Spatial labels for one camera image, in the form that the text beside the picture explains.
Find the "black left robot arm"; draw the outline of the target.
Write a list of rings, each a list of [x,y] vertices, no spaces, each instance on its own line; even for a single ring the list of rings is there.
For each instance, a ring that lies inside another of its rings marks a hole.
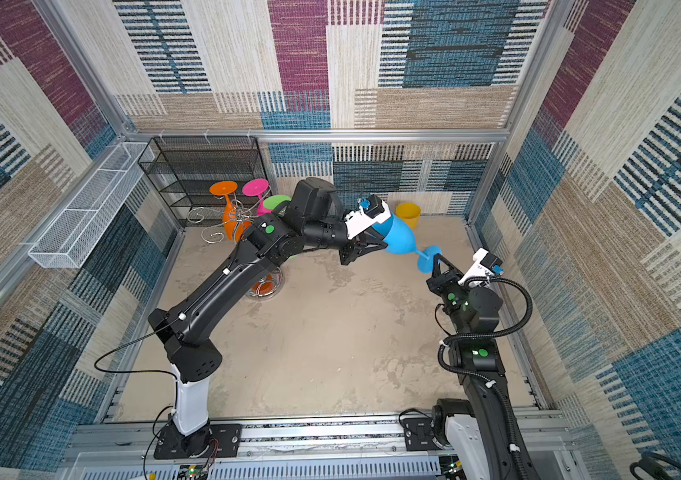
[[[376,195],[348,210],[332,183],[316,177],[300,180],[292,198],[258,216],[192,294],[170,310],[154,310],[148,323],[176,375],[174,417],[162,428],[162,441],[180,443],[190,456],[208,446],[208,380],[222,364],[210,334],[256,282],[306,252],[334,249],[340,262],[349,265],[384,250],[388,245],[376,228],[391,217],[388,204]]]

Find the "pink plastic wine glass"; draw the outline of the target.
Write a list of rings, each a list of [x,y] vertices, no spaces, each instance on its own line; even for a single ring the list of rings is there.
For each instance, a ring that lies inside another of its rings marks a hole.
[[[266,199],[266,194],[268,192],[270,192],[270,182],[264,178],[250,180],[242,188],[242,194],[258,199],[258,203],[256,204],[256,214],[258,214],[258,216],[266,214],[264,200]]]

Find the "yellow plastic wine glass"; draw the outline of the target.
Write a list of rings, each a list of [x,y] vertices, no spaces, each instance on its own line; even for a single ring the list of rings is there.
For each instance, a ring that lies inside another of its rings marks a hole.
[[[412,230],[416,230],[422,217],[422,209],[417,204],[405,202],[395,209],[396,216],[403,220]]]

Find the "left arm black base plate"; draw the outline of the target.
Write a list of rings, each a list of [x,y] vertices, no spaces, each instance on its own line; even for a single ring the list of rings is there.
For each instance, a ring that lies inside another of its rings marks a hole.
[[[240,448],[242,424],[208,424],[184,436],[170,422],[158,434],[158,446],[152,454],[156,460],[192,458],[234,458]]]

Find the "green plastic wine glass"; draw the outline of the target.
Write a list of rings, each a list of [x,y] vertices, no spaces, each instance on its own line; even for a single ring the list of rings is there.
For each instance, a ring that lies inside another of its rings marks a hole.
[[[262,207],[268,210],[268,212],[271,212],[272,210],[280,206],[280,204],[284,202],[289,202],[290,200],[292,200],[292,197],[288,195],[272,195],[266,198],[264,202],[262,202]]]

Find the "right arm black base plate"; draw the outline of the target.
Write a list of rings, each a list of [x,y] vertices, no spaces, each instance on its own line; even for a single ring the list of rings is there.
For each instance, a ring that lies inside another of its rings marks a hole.
[[[405,436],[406,450],[432,451],[451,448],[444,425],[425,416],[399,419]]]

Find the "blue plastic wine glass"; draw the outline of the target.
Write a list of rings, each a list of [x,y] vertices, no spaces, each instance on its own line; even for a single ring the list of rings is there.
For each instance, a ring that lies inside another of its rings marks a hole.
[[[388,244],[386,252],[395,255],[416,254],[418,270],[424,274],[433,272],[435,258],[438,254],[442,254],[443,250],[439,246],[418,248],[414,231],[404,220],[392,216],[383,224],[374,224],[373,228],[384,237],[384,242]]]

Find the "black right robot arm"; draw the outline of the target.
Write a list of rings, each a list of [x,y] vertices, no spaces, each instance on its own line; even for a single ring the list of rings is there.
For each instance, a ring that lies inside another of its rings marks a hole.
[[[467,399],[443,399],[433,409],[436,442],[458,455],[468,479],[538,479],[510,400],[507,372],[498,340],[525,327],[533,313],[531,294],[504,278],[502,261],[480,250],[469,272],[452,264],[439,248],[430,254],[430,292],[456,332],[438,347],[438,364],[458,376]],[[500,329],[504,301],[492,290],[505,284],[522,294],[525,312],[514,325]]]

